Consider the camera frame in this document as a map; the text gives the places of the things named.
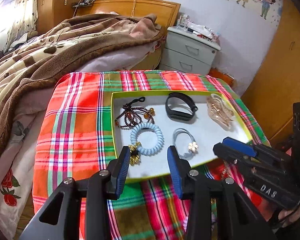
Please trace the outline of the person's right hand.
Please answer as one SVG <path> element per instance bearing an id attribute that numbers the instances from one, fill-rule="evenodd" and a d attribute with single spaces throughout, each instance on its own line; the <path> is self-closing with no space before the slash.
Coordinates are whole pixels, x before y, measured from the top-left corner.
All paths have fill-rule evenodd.
<path id="1" fill-rule="evenodd" d="M 300 219 L 300 207 L 297 210 L 281 210 L 278 219 L 282 228 L 295 223 Z"/>

